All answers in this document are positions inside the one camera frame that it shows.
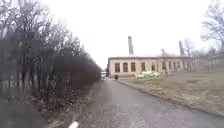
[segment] curb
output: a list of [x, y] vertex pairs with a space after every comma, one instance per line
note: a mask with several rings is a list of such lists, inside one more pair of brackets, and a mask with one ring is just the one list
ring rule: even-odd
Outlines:
[[121, 81], [121, 80], [115, 80], [115, 81], [116, 81], [117, 83], [119, 83], [119, 84], [122, 84], [122, 85], [124, 85], [124, 86], [129, 87], [129, 88], [132, 88], [132, 89], [134, 89], [134, 90], [140, 91], [140, 92], [142, 92], [142, 93], [144, 93], [144, 94], [146, 94], [146, 95], [150, 95], [150, 96], [159, 98], [159, 99], [161, 99], [161, 100], [170, 102], [170, 103], [172, 103], [172, 104], [181, 105], [182, 107], [185, 107], [185, 108], [190, 109], [190, 110], [196, 110], [196, 111], [199, 111], [199, 112], [202, 112], [202, 113], [205, 113], [205, 114], [209, 114], [209, 115], [213, 115], [213, 116], [216, 116], [216, 117], [219, 117], [219, 118], [224, 118], [224, 115], [217, 114], [217, 113], [213, 113], [213, 112], [209, 112], [209, 111], [206, 111], [206, 110], [203, 110], [203, 109], [200, 109], [200, 108], [195, 108], [195, 107], [192, 107], [192, 106], [189, 106], [189, 105], [186, 105], [186, 104], [178, 103], [178, 102], [173, 101], [173, 100], [169, 100], [169, 99], [165, 99], [165, 98], [159, 97], [159, 96], [157, 96], [157, 95], [154, 95], [154, 94], [151, 94], [151, 93], [149, 93], [149, 92], [143, 91], [143, 90], [141, 90], [141, 89], [135, 88], [135, 87], [131, 86], [132, 84], [123, 82], [123, 81]]

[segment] dry grass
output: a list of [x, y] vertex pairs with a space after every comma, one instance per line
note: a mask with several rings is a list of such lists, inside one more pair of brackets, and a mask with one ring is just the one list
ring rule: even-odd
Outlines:
[[182, 72], [157, 79], [124, 80], [161, 98], [224, 116], [224, 68]]

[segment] facade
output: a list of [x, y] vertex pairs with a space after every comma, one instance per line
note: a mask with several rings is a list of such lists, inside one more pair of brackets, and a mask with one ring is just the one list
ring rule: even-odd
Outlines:
[[202, 67], [199, 59], [184, 56], [111, 57], [108, 59], [109, 76], [132, 77], [142, 71], [172, 74], [177, 71]]

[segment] road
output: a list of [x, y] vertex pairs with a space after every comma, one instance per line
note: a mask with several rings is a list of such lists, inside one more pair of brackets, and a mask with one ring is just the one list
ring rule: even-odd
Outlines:
[[101, 82], [81, 128], [224, 128], [224, 118], [172, 104], [113, 80]]

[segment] window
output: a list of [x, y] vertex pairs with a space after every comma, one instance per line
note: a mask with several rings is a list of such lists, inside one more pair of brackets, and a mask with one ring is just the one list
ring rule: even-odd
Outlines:
[[180, 69], [180, 61], [177, 61], [177, 67]]
[[142, 67], [142, 71], [145, 71], [145, 63], [144, 62], [141, 63], [141, 67]]
[[136, 71], [136, 69], [135, 69], [135, 62], [131, 62], [131, 71], [132, 72]]
[[155, 62], [152, 62], [152, 71], [155, 71], [156, 68], [155, 68]]
[[199, 61], [197, 61], [197, 63], [198, 63], [198, 66], [200, 66], [200, 62], [199, 62]]
[[128, 63], [123, 63], [123, 71], [128, 72]]
[[120, 72], [120, 63], [115, 63], [115, 72]]
[[183, 67], [184, 67], [184, 69], [185, 69], [185, 61], [183, 60]]
[[165, 61], [162, 62], [162, 69], [166, 70], [166, 62]]
[[172, 62], [169, 61], [169, 69], [172, 69]]

